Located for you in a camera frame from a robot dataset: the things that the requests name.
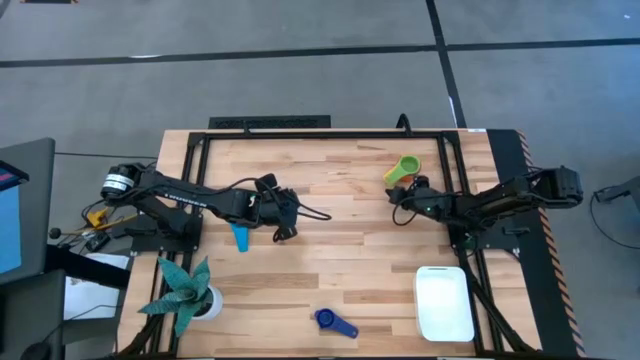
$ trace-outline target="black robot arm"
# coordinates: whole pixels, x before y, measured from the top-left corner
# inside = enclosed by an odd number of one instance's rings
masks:
[[[435,221],[477,233],[500,219],[534,208],[571,208],[583,199],[578,173],[565,167],[516,176],[481,193],[442,193],[418,176],[408,188],[387,190],[389,202]]]
[[[175,200],[210,210],[216,217],[248,228],[277,226],[273,240],[286,240],[297,234],[295,225],[299,201],[291,189],[281,189],[273,174],[253,180],[257,190],[236,189],[236,184],[211,189],[162,175],[142,164],[120,164],[109,169],[100,192],[109,206],[132,205],[154,218],[163,231],[185,233],[191,217],[156,198]]]

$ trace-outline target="blue plastic tool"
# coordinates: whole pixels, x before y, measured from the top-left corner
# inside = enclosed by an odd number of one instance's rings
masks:
[[[344,321],[340,316],[336,315],[329,309],[316,311],[315,318],[318,325],[320,325],[320,329],[337,331],[342,335],[346,335],[354,339],[358,337],[357,327]]]
[[[238,246],[238,251],[249,251],[249,229],[244,226],[238,226],[235,224],[229,225],[231,225],[233,235],[236,237],[236,245]]]

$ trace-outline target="blue object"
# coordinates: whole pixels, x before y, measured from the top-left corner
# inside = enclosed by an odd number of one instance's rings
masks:
[[[18,189],[0,191],[0,274],[22,265]]]
[[[244,226],[238,226],[236,224],[231,225],[233,235],[236,237],[236,245],[238,245],[238,251],[249,251],[249,229]]]
[[[336,315],[329,309],[316,311],[315,318],[318,325],[320,325],[320,329],[337,331],[342,335],[346,335],[354,339],[358,337],[357,327],[344,321],[340,316]]]

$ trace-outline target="white paper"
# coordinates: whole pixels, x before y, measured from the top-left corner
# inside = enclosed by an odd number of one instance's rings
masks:
[[[91,253],[86,257],[105,264],[126,269],[129,258],[121,255]],[[64,290],[64,319],[77,316],[98,305],[116,306],[120,290],[108,286],[98,285],[90,281],[67,276]],[[114,317],[116,309],[113,307],[99,307],[75,319],[98,319]]]

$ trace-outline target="potted plant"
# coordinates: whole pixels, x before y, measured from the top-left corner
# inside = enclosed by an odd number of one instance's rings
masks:
[[[162,298],[155,300],[142,309],[140,313],[155,315],[176,313],[176,336],[182,335],[191,319],[213,319],[222,310],[222,294],[220,290],[209,284],[208,257],[193,270],[193,277],[175,263],[158,257],[162,274],[173,290]]]

